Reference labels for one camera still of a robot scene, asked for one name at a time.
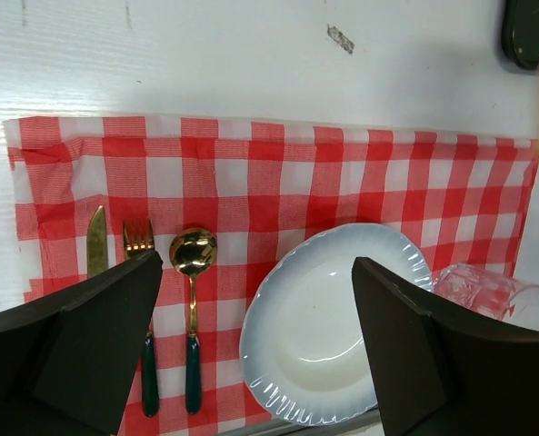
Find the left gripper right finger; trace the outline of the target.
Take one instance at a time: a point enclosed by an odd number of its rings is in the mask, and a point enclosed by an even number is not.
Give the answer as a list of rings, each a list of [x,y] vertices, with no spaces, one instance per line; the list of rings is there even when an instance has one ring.
[[[539,435],[539,332],[359,257],[352,284],[384,432]]]

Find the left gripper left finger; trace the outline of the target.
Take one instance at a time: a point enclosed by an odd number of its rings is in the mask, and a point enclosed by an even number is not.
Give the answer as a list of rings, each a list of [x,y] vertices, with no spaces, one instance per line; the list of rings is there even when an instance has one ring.
[[[137,255],[0,312],[0,435],[115,435],[163,262]]]

